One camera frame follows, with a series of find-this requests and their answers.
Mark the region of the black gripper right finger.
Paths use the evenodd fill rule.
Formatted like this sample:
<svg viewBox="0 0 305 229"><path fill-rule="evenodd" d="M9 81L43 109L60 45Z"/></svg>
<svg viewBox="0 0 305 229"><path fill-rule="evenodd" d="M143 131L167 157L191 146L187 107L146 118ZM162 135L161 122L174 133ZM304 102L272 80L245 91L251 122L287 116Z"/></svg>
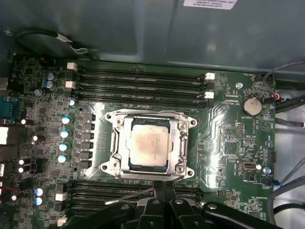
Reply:
<svg viewBox="0 0 305 229"><path fill-rule="evenodd" d="M166 201L173 213L175 229L277 229L278 226L218 202L207 202L201 210L178 198L172 181L165 182Z"/></svg>

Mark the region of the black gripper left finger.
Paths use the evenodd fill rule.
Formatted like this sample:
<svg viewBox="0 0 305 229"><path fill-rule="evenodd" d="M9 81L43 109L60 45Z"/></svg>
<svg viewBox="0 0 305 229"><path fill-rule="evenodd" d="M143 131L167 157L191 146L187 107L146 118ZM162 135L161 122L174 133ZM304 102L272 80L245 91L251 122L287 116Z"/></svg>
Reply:
<svg viewBox="0 0 305 229"><path fill-rule="evenodd" d="M155 181L153 198L137 207L120 201L82 220L83 229L163 229L166 212L165 182Z"/></svg>

